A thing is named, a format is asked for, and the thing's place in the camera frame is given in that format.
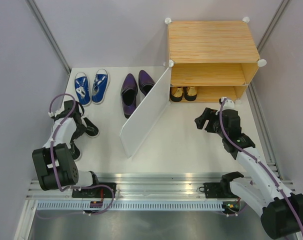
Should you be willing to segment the black white sneaker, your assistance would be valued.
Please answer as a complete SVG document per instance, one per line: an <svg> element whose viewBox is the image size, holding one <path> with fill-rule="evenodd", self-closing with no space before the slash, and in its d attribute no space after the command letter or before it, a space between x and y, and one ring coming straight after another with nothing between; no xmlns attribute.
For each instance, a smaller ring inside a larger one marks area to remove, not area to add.
<svg viewBox="0 0 303 240"><path fill-rule="evenodd" d="M78 161L79 158L81 157L81 152L77 148L76 144L73 141L70 143L70 149L69 149L69 151L71 153L72 159L74 161Z"/></svg>
<svg viewBox="0 0 303 240"><path fill-rule="evenodd" d="M83 124L86 127L85 133L89 137L95 138L100 134L98 127L95 124L93 124L87 117L84 117L82 120L83 120Z"/></svg>

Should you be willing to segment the gold loafer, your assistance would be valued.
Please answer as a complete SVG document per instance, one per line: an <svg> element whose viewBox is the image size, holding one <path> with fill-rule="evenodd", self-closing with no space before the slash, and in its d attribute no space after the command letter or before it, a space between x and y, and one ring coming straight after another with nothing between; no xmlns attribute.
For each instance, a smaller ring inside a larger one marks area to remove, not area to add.
<svg viewBox="0 0 303 240"><path fill-rule="evenodd" d="M177 87L177 86L171 86L170 92L169 92L169 99L172 102L180 102L183 99L184 96L184 88L183 87Z"/></svg>
<svg viewBox="0 0 303 240"><path fill-rule="evenodd" d="M187 86L184 88L184 98L185 100L192 102L197 99L198 90L196 86Z"/></svg>

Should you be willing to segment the white cabinet door panel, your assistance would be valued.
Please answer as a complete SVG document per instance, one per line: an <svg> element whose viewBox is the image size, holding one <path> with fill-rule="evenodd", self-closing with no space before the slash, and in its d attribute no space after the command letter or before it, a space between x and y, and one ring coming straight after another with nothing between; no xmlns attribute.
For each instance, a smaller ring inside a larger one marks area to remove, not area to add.
<svg viewBox="0 0 303 240"><path fill-rule="evenodd" d="M168 67L122 126L119 137L127 158L133 157L169 104L171 68Z"/></svg>

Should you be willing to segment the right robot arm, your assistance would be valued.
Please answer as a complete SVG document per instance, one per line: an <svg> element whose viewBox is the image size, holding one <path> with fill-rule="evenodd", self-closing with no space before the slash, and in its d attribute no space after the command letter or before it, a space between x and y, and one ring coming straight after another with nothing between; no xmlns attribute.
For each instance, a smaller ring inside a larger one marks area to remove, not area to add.
<svg viewBox="0 0 303 240"><path fill-rule="evenodd" d="M273 239L301 233L303 238L303 194L295 194L269 168L255 143L242 132L241 118L234 109L205 108L194 120L199 130L218 134L224 149L231 154L255 185L238 171L221 177L220 193L241 198L260 218L267 235Z"/></svg>

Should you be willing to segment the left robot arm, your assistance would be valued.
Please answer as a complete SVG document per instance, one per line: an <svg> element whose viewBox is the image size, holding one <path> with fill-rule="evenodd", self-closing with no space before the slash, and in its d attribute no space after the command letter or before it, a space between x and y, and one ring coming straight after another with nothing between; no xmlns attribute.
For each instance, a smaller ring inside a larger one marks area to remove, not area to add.
<svg viewBox="0 0 303 240"><path fill-rule="evenodd" d="M87 117L79 102L68 100L63 111L55 113L48 141L32 152L36 175L42 190L58 190L67 186L83 186L83 192L90 198L97 197L101 185L95 182L93 172L80 173L76 160L81 152L75 140L83 134L89 137L99 135L99 129Z"/></svg>

